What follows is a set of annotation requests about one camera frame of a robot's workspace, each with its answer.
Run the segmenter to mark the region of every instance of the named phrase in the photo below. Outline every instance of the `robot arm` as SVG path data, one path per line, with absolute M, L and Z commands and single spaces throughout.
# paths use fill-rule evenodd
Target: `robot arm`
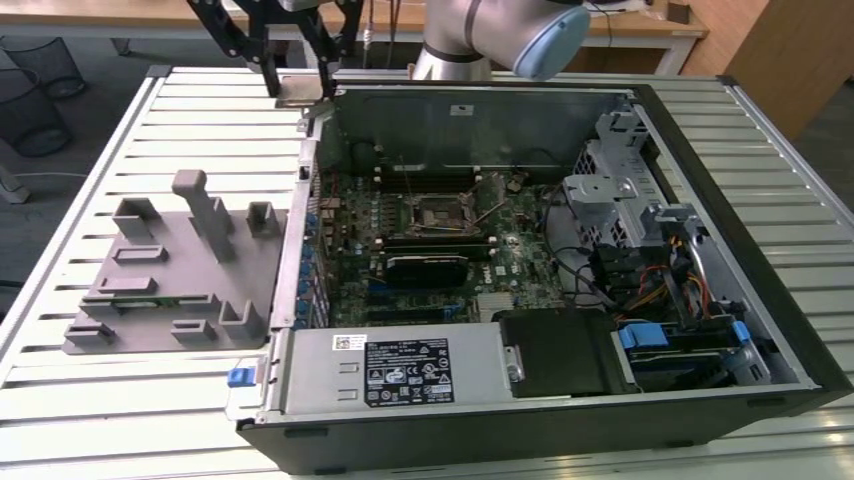
M 488 80 L 489 61 L 544 81 L 569 63 L 589 28 L 583 0 L 427 2 L 419 80 Z
M 317 56 L 321 99 L 332 98 L 340 55 L 352 54 L 364 0 L 336 0 L 344 26 L 333 39 L 317 12 L 329 0 L 233 0 L 245 11 L 249 32 L 236 26 L 221 0 L 186 0 L 225 55 L 257 66 L 271 97 L 280 83 L 268 51 L 268 26 L 291 24 Z M 488 80 L 489 61 L 520 77 L 548 80 L 580 48 L 589 13 L 583 0 L 431 0 L 424 49 L 415 68 L 421 80 Z
M 352 54 L 359 31 L 363 0 L 339 0 L 344 14 L 344 25 L 335 38 L 323 25 L 317 7 L 328 0 L 233 0 L 247 13 L 248 34 L 235 24 L 221 0 L 186 0 L 204 28 L 210 33 L 218 48 L 229 57 L 243 57 L 249 66 L 256 66 L 264 77 L 271 97 L 279 95 L 280 83 L 273 56 L 269 53 L 269 25 L 296 25 L 300 34 L 317 56 L 323 98 L 335 92 L 332 73 L 337 69 L 340 55 Z

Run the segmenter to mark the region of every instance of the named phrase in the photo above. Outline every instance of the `metal work table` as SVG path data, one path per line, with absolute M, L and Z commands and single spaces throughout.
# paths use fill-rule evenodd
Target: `metal work table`
M 603 75 L 560 79 L 625 81 Z M 654 86 L 854 379 L 851 213 L 738 87 L 704 78 L 632 80 Z M 227 206 L 268 200 L 287 208 L 300 150 L 297 119 L 297 111 L 273 109 L 261 78 L 248 70 L 174 68 L 168 76 L 145 79 L 0 327 L 5 480 L 288 478 L 240 439 L 223 413 L 225 372 L 263 350 L 70 357 L 60 345 L 116 233 L 108 215 L 120 198 L 145 195 L 158 210 L 185 209 L 169 193 L 170 177 L 177 169 L 202 168 L 208 189 Z M 799 417 L 756 423 L 699 447 L 344 478 L 596 474 L 658 480 L 788 478 L 810 472 L 815 478 L 843 479 L 854 476 L 852 446 L 854 396 Z

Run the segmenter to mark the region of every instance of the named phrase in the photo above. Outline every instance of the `wooden table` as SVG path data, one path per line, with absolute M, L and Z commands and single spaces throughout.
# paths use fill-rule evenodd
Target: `wooden table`
M 341 23 L 333 5 L 321 7 L 331 31 Z M 397 41 L 421 41 L 424 6 L 404 2 L 397 22 Z M 662 49 L 666 53 L 656 74 L 678 74 L 695 41 L 707 30 L 699 23 L 680 25 L 640 13 L 611 15 L 592 20 L 587 47 Z M 373 36 L 388 40 L 388 2 L 376 0 Z M 184 0 L 2 0 L 0 35 L 44 35 L 106 38 L 208 38 Z M 279 28 L 272 38 L 299 40 L 293 28 Z

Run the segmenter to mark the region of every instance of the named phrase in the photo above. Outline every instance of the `motherboard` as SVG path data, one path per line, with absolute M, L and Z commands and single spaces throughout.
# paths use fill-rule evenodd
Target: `motherboard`
M 561 307 L 545 193 L 513 171 L 325 175 L 332 326 L 488 322 L 513 307 Z

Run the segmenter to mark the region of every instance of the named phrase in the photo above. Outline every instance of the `gray plastic stand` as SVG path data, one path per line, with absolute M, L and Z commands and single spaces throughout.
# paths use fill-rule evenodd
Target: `gray plastic stand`
M 104 259 L 62 351 L 138 353 L 257 348 L 264 344 L 285 211 L 267 202 L 228 213 L 200 170 L 174 175 L 192 213 L 160 213 L 125 198 L 121 233 Z

